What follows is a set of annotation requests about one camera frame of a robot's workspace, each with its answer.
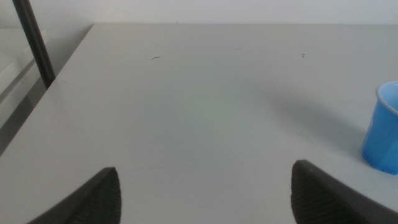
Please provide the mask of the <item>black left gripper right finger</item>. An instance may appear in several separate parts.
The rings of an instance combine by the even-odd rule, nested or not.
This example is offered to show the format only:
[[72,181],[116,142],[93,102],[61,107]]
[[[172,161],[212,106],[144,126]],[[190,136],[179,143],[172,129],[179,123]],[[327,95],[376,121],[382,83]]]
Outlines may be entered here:
[[397,212],[353,190],[307,160],[292,166],[290,204],[297,223],[397,223]]

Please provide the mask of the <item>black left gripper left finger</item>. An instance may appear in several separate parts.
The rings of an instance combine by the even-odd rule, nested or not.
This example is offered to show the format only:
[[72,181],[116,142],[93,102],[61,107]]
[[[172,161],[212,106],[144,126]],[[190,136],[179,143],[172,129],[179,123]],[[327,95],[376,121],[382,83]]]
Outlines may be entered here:
[[31,224],[119,224],[122,198],[118,172],[106,167]]

